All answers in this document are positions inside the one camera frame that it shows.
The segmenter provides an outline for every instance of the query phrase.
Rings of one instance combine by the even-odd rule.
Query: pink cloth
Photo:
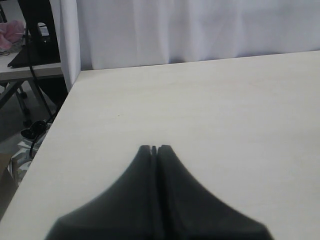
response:
[[[0,23],[0,48],[9,50],[13,43],[22,38],[24,32],[25,27],[21,21]]]

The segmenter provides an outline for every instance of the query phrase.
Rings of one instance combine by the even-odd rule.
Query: white curtain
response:
[[[51,0],[68,87],[80,70],[320,49],[320,0]]]

